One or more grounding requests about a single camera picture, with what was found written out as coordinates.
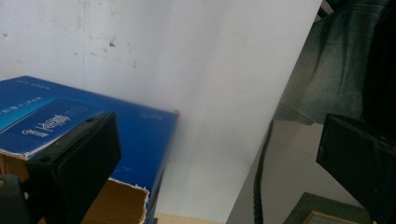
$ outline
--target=dark green fabric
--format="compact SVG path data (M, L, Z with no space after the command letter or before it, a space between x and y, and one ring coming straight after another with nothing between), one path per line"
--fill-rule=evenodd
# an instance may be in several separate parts
M312 211L361 224L373 223L369 213L363 208L304 193L284 224L302 224Z

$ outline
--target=cardboard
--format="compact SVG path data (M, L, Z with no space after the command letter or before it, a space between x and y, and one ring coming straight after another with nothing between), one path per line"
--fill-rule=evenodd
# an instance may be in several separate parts
M117 115L122 159L83 223L151 223L177 113L33 77L0 82L0 173L28 178L24 163L75 125Z

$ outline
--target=black cable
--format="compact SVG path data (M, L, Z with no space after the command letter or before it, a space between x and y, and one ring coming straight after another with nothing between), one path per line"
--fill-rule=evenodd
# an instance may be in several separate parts
M260 155L259 164L256 171L256 176L254 177L254 186L253 186L253 209L254 209L254 223L262 224L262 169L264 165L265 152L267 151L271 134L274 126L274 120L271 120L271 123L268 127L267 136L265 137L264 145L262 146L262 153Z

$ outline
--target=blue box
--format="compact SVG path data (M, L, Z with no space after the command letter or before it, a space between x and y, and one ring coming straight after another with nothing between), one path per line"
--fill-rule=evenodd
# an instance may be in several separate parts
M89 223L152 220L177 113L117 100L34 77L0 81L0 171L23 165L83 120L117 115L122 159L85 217Z

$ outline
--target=white board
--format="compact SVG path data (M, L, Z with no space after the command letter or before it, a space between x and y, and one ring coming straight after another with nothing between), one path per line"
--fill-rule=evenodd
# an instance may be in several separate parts
M320 0L0 0L0 79L180 112L158 211L225 222Z

